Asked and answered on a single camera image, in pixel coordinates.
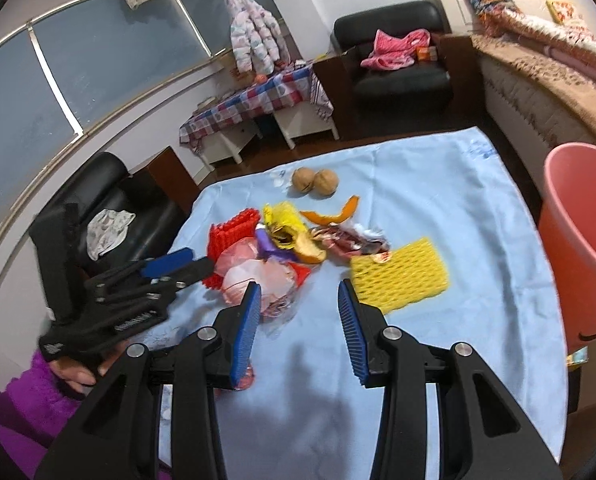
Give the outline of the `left hand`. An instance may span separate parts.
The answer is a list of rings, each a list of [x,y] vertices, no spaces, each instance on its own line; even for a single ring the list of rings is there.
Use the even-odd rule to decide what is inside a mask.
[[[102,359],[97,367],[96,373],[93,373],[84,364],[67,356],[63,356],[56,361],[51,361],[49,363],[49,369],[74,392],[85,396],[96,385],[97,378],[106,375],[114,362],[122,356],[127,346],[127,341],[121,341],[113,349],[107,351],[104,354],[104,359]]]

